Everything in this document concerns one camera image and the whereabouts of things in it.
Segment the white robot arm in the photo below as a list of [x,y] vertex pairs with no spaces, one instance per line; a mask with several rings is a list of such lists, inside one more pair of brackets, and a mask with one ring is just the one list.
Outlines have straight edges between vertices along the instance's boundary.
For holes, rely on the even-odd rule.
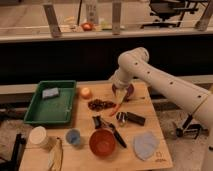
[[207,127],[209,137],[201,171],[213,171],[213,94],[204,88],[184,81],[148,64],[149,53],[143,48],[123,52],[118,57],[119,68],[112,76],[118,89],[127,88],[137,77],[164,95],[194,119]]

